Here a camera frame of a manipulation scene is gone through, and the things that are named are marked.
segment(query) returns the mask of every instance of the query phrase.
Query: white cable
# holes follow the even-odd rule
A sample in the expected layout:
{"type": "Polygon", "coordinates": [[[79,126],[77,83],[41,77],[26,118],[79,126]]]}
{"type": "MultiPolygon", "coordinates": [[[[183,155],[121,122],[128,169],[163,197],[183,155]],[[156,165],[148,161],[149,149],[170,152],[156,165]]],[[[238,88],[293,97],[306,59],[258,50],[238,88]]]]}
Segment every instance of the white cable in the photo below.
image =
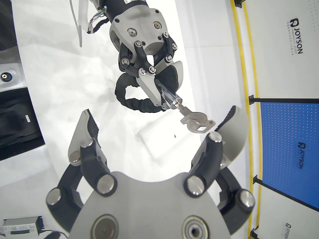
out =
{"type": "Polygon", "coordinates": [[[82,47],[82,33],[80,32],[80,28],[81,28],[81,27],[78,26],[77,20],[76,20],[76,18],[75,18],[75,13],[74,13],[74,10],[73,10],[72,0],[69,0],[69,1],[70,1],[70,6],[71,6],[71,11],[72,11],[74,23],[75,23],[75,26],[76,26],[77,32],[78,32],[78,37],[79,37],[79,41],[80,41],[80,47],[82,47]]]}

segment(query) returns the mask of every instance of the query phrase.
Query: camera lens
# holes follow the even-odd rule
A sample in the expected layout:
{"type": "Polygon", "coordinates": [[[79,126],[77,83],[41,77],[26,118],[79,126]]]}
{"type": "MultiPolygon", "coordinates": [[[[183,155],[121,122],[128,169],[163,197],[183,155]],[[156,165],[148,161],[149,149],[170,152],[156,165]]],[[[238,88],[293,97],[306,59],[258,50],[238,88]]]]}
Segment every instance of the camera lens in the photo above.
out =
{"type": "Polygon", "coordinates": [[[8,72],[3,72],[0,78],[3,82],[10,82],[12,80],[12,75],[8,72]]]}

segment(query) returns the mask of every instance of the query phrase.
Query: yellow line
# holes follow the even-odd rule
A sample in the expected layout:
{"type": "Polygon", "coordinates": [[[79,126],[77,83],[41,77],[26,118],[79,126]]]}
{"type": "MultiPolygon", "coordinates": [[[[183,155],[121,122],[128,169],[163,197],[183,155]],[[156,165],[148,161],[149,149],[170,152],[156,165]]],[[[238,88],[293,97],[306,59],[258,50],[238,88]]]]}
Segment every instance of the yellow line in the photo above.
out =
{"type": "MultiPolygon", "coordinates": [[[[250,24],[249,24],[249,18],[248,18],[248,12],[245,5],[245,2],[243,2],[242,5],[244,9],[246,24],[247,24],[247,32],[248,32],[248,38],[249,38],[249,45],[250,45],[250,52],[251,52],[251,60],[253,65],[253,73],[254,73],[254,84],[255,84],[255,97],[259,97],[258,92],[258,82],[257,82],[257,71],[256,71],[256,61],[255,61],[255,54],[254,54],[254,47],[253,47],[253,39],[251,36],[250,31],[250,24]]],[[[258,125],[258,152],[259,152],[259,172],[258,172],[258,178],[262,179],[262,131],[261,131],[261,111],[260,111],[260,103],[257,104],[257,125],[258,125]]],[[[258,185],[258,203],[257,203],[257,221],[256,221],[256,227],[259,225],[259,218],[260,218],[260,200],[261,200],[261,185],[258,185]]]]}
{"type": "MultiPolygon", "coordinates": [[[[238,16],[237,16],[237,11],[236,11],[234,0],[230,0],[230,4],[232,5],[232,11],[233,11],[234,22],[235,22],[235,27],[236,27],[236,35],[237,35],[237,41],[238,41],[238,47],[239,47],[241,72],[242,72],[242,78],[243,78],[243,83],[244,83],[245,104],[246,104],[246,111],[247,111],[248,121],[249,121],[249,131],[248,131],[249,180],[250,180],[249,190],[251,193],[253,193],[253,170],[254,170],[254,168],[253,168],[253,139],[252,139],[252,133],[251,133],[251,118],[250,118],[250,109],[249,109],[249,94],[248,94],[247,73],[246,73],[246,67],[245,67],[244,48],[242,45],[239,21],[238,21],[238,16]]],[[[250,236],[250,231],[251,231],[251,221],[252,221],[252,216],[250,215],[249,220],[248,220],[248,237],[250,236]]]]}

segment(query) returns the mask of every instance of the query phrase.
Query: metal rod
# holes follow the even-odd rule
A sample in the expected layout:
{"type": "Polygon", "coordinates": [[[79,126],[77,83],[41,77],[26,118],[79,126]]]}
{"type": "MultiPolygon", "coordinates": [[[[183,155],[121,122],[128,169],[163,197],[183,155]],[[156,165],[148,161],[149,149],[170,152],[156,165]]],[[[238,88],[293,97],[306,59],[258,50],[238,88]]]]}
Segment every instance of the metal rod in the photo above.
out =
{"type": "Polygon", "coordinates": [[[262,98],[249,97],[249,103],[253,104],[254,102],[319,104],[319,99],[262,99],[262,98]]]}

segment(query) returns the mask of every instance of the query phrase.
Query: blue perforated board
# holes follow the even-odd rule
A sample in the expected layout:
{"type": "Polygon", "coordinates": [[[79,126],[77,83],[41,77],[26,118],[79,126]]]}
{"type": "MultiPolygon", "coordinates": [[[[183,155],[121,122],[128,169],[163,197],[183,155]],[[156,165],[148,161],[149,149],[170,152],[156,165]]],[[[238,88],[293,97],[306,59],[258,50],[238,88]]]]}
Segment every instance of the blue perforated board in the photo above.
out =
{"type": "Polygon", "coordinates": [[[261,103],[262,182],[319,208],[319,104],[261,103]]]}

